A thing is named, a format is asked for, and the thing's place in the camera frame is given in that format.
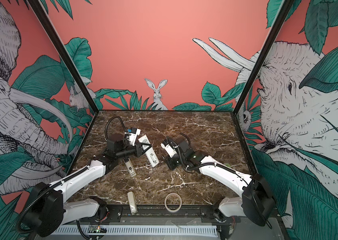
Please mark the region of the white remote control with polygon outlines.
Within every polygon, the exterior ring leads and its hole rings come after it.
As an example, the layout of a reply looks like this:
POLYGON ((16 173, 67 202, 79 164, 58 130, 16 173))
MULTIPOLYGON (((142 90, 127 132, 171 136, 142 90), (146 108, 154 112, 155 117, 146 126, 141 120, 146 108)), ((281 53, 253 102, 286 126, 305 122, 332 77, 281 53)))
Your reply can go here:
MULTIPOLYGON (((148 139, 148 137, 146 135, 143 135, 141 138, 139 138, 139 142, 140 143, 149 143, 150 144, 150 141, 149 141, 149 139, 148 139)), ((157 157, 157 155, 156 155, 156 153, 155 153, 155 151, 153 149, 153 146, 151 148, 143 148, 143 149, 147 150, 145 152, 145 155, 146 155, 147 159, 149 160, 151 166, 153 168, 156 167, 160 163, 160 161, 159 161, 159 159, 158 159, 158 157, 157 157)))

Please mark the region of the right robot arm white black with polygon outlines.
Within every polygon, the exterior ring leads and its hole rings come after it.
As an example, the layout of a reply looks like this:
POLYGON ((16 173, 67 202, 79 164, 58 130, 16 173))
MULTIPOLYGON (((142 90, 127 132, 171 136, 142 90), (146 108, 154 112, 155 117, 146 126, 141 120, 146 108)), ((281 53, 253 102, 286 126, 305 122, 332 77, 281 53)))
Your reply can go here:
POLYGON ((211 177, 235 192, 238 197, 224 197, 213 206, 213 217, 225 222, 230 217, 246 217, 258 226, 268 225, 276 205, 274 194, 267 180, 260 174, 253 176, 234 170, 203 151, 194 151, 188 138, 174 141, 167 137, 161 143, 167 152, 169 169, 181 166, 186 172, 211 177))

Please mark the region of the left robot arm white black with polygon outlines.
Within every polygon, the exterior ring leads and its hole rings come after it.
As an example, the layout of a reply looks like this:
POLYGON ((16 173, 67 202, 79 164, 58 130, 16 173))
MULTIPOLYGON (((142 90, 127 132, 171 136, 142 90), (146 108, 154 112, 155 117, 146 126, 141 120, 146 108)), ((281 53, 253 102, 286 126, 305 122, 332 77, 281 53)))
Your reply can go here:
POLYGON ((107 175, 120 159, 140 157, 152 148, 146 135, 114 134, 107 147, 78 171, 50 184, 40 183, 32 190, 26 206, 20 213, 15 229, 19 234, 36 233, 46 237, 61 225, 83 218, 102 222, 109 216, 107 203, 99 197, 69 203, 68 199, 89 183, 107 175))

